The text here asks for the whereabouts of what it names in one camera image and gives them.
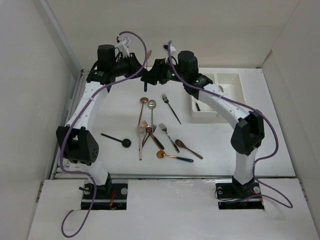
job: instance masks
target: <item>copper fork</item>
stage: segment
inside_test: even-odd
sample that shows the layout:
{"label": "copper fork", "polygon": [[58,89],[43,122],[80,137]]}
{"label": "copper fork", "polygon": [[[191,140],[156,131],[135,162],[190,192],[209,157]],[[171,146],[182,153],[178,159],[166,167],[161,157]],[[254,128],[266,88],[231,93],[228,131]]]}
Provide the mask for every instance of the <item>copper fork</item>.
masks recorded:
{"label": "copper fork", "polygon": [[152,133],[152,128],[148,125],[147,121],[142,121],[141,123],[142,127],[145,127],[145,130],[147,131],[147,133],[152,137],[152,139],[154,140],[155,144],[158,146],[158,148],[160,150],[164,150],[165,147],[161,144],[161,142],[155,137],[155,135],[153,135]]}

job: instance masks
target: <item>gold spoon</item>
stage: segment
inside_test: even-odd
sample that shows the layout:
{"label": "gold spoon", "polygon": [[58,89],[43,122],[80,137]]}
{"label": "gold spoon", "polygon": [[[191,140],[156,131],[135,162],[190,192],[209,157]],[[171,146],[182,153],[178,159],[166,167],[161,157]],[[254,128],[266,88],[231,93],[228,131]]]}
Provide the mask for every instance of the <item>gold spoon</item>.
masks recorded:
{"label": "gold spoon", "polygon": [[164,157],[170,157],[170,158],[174,158],[174,159],[179,159],[179,160],[182,160],[182,161],[186,161],[186,162],[189,162],[189,163],[193,163],[193,162],[194,162],[194,161],[193,161],[192,159],[190,159],[190,158],[167,155],[164,151],[158,151],[158,152],[156,153],[156,156],[157,156],[159,159],[163,159]]}
{"label": "gold spoon", "polygon": [[140,126],[140,121],[141,121],[141,117],[142,117],[142,111],[144,110],[144,105],[145,105],[145,103],[147,103],[148,101],[149,101],[149,99],[148,99],[147,97],[142,97],[142,98],[140,98],[140,102],[142,103],[142,107],[141,107],[141,112],[140,112],[138,127]]}
{"label": "gold spoon", "polygon": [[175,140],[175,144],[180,147],[180,148],[183,148],[183,149],[187,149],[189,150],[191,153],[193,153],[194,155],[196,155],[198,158],[200,159],[204,159],[201,155],[199,155],[198,153],[192,151],[191,149],[187,148],[186,145],[179,139]]}

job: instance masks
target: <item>black handle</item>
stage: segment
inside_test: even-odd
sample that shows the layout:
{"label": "black handle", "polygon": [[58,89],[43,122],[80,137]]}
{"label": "black handle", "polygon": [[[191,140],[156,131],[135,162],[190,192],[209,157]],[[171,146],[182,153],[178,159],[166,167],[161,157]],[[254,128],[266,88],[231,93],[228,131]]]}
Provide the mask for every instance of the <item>black handle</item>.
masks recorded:
{"label": "black handle", "polygon": [[159,145],[159,147],[160,147],[162,150],[165,150],[165,147],[161,144],[161,142],[158,140],[158,138],[154,137],[153,139],[156,141],[156,143]]}
{"label": "black handle", "polygon": [[177,147],[177,145],[170,139],[170,142],[172,144],[172,146],[174,147],[174,149],[176,150],[177,153],[180,153],[179,148]]}
{"label": "black handle", "polygon": [[119,143],[122,143],[121,140],[116,139],[116,138],[114,138],[114,137],[112,137],[112,136],[106,135],[106,134],[104,134],[104,133],[100,133],[100,135],[101,135],[101,136],[104,136],[104,137],[106,137],[106,138],[108,138],[108,139],[112,139],[112,140],[115,140],[115,141],[117,141],[117,142],[119,142]]}
{"label": "black handle", "polygon": [[189,163],[193,163],[194,162],[190,158],[185,158],[185,157],[180,157],[180,156],[177,156],[176,159],[179,159],[179,160],[182,160],[182,161],[186,161],[186,162],[189,162]]}
{"label": "black handle", "polygon": [[180,120],[179,120],[179,118],[178,118],[178,116],[177,116],[177,114],[175,113],[175,111],[172,109],[172,107],[170,106],[170,104],[168,103],[168,105],[169,105],[169,107],[170,107],[170,109],[171,109],[171,111],[172,111],[172,113],[173,113],[173,115],[175,116],[175,118],[179,121],[179,123],[181,124],[181,122],[180,122]]}

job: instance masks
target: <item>green handle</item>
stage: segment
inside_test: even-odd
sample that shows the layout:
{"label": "green handle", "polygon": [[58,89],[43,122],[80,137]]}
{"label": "green handle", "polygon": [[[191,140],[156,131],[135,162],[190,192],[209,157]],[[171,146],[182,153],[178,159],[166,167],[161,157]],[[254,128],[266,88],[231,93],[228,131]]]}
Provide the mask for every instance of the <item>green handle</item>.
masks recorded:
{"label": "green handle", "polygon": [[158,140],[158,138],[154,137],[153,139],[156,141],[156,143],[159,145],[159,147],[160,147],[162,150],[165,149],[165,147],[161,144],[161,142]]}
{"label": "green handle", "polygon": [[185,157],[180,157],[180,156],[177,156],[176,159],[179,159],[179,160],[182,160],[182,161],[186,161],[186,162],[189,162],[189,163],[193,163],[194,162],[190,158],[185,158]]}

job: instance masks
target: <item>orange wire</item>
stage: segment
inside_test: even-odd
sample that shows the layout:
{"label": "orange wire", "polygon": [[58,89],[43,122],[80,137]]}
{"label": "orange wire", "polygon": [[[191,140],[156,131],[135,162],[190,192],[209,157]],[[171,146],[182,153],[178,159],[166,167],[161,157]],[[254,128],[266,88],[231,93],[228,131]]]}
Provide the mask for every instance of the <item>orange wire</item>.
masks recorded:
{"label": "orange wire", "polygon": [[110,202],[109,202],[109,204],[110,204],[110,210],[112,209],[112,205],[114,204],[115,197],[116,197],[116,190],[113,190],[113,192],[112,192],[112,198],[111,198],[111,200],[110,200]]}
{"label": "orange wire", "polygon": [[[258,193],[255,193],[255,192],[252,191],[252,190],[250,190],[250,192],[253,193],[254,195],[257,195],[257,194],[258,194]],[[264,206],[265,204],[264,204],[264,200],[263,200],[262,196],[259,196],[259,199],[260,199],[260,201],[261,201],[261,203],[262,203],[262,206]]]}

